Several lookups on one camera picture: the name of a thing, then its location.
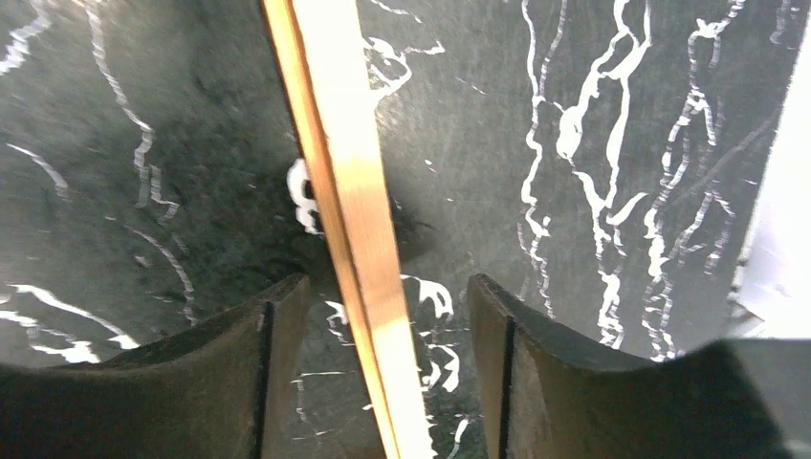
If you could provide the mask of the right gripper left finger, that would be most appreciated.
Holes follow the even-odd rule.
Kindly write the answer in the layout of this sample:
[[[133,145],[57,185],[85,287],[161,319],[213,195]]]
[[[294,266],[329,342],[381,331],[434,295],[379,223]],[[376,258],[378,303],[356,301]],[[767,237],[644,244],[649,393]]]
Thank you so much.
[[[5,458],[277,458],[310,282],[101,363],[1,368]]]

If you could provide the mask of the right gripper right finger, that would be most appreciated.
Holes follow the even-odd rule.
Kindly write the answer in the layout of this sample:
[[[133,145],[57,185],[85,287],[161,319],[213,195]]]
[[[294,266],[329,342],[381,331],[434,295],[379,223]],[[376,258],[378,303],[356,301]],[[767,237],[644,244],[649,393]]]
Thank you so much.
[[[721,339],[672,360],[627,354],[484,274],[467,290],[493,458],[789,458],[793,344]]]

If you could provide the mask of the wooden picture frame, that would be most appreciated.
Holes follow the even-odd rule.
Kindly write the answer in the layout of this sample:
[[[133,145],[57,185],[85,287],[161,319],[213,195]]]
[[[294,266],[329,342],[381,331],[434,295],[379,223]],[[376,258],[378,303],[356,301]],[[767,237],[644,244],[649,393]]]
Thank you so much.
[[[264,10],[385,454],[429,458],[357,6]]]

